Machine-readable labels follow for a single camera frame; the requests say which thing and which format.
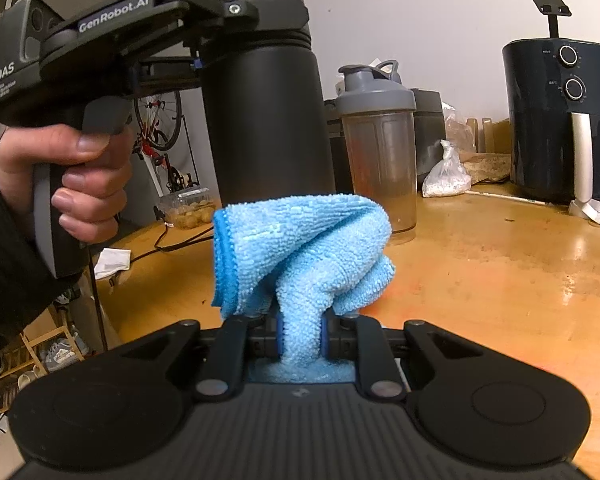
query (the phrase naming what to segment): gray sneaker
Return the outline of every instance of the gray sneaker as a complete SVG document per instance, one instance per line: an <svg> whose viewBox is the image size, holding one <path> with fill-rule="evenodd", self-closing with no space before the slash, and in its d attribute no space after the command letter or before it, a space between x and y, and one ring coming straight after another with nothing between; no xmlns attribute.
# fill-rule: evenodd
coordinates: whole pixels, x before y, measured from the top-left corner
<svg viewBox="0 0 600 480"><path fill-rule="evenodd" d="M74 352L71 343L65 337L56 340L46 354L45 366L50 372L59 370L67 365L75 363L78 356Z"/></svg>
<svg viewBox="0 0 600 480"><path fill-rule="evenodd" d="M91 350L89 349L89 347L87 346L87 343L85 343L82 338L80 337L80 334L78 334L78 329L75 327L74 324L71 325L71 335L74 336L75 339L75 344L78 347L78 350L80 350L80 352L82 353L82 355L88 355L89 352L91 352Z"/></svg>

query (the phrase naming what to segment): clear plastic food container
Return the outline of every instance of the clear plastic food container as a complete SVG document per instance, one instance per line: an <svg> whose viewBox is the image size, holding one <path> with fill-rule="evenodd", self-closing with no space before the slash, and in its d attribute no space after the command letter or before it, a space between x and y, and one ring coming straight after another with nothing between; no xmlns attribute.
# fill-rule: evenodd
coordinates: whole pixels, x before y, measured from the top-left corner
<svg viewBox="0 0 600 480"><path fill-rule="evenodd" d="M158 202L165 222L178 229L193 229L210 223L216 208L208 188L199 186L165 195Z"/></svg>

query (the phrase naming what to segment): plastic bag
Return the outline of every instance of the plastic bag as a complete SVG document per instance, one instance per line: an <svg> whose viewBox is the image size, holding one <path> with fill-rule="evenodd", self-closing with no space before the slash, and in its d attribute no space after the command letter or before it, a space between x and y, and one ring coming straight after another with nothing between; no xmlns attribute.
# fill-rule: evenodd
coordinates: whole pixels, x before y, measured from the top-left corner
<svg viewBox="0 0 600 480"><path fill-rule="evenodd" d="M440 140L445 152L422 183L422 196L453 196L471 189L471 176L460 163L458 152L448 140Z"/></svg>
<svg viewBox="0 0 600 480"><path fill-rule="evenodd" d="M466 124L464 117L446 103L442 103L442 111L445 115L446 140L449 140L459 152L476 153L474 133Z"/></svg>

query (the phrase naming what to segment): finger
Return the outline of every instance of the finger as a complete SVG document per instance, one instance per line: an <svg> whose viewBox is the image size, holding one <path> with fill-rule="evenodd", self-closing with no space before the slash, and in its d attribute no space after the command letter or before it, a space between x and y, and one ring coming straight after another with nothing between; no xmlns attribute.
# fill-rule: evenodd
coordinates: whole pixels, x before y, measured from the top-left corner
<svg viewBox="0 0 600 480"><path fill-rule="evenodd" d="M45 128L8 128L0 140L0 170L28 171L49 162L74 166L98 158L109 145L106 134L82 134L66 124Z"/></svg>
<svg viewBox="0 0 600 480"><path fill-rule="evenodd" d="M69 168L62 176L62 185L98 198L106 198L125 187L131 178L131 162L127 160L118 170L107 168Z"/></svg>
<svg viewBox="0 0 600 480"><path fill-rule="evenodd" d="M120 133L111 136L107 149L98 158L89 161L87 166L112 170L121 168L129 160L135 138L133 130L125 126Z"/></svg>
<svg viewBox="0 0 600 480"><path fill-rule="evenodd" d="M83 222L63 214L58 222L71 236L88 244L106 242L118 232L118 222L114 218L104 222Z"/></svg>
<svg viewBox="0 0 600 480"><path fill-rule="evenodd" d="M119 190L106 198L96 198L65 187L51 197L51 205L83 222L104 222L125 208L126 193Z"/></svg>

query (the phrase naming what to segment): screw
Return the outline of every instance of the screw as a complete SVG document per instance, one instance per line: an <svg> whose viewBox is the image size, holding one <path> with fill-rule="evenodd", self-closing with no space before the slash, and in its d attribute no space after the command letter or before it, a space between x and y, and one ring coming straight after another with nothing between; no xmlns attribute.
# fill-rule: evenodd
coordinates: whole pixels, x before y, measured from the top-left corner
<svg viewBox="0 0 600 480"><path fill-rule="evenodd" d="M371 392L376 397L389 399L402 393L402 385L394 381L377 381L371 385Z"/></svg>
<svg viewBox="0 0 600 480"><path fill-rule="evenodd" d="M215 397L224 394L229 385L220 379L205 379L196 384L196 390L207 397Z"/></svg>

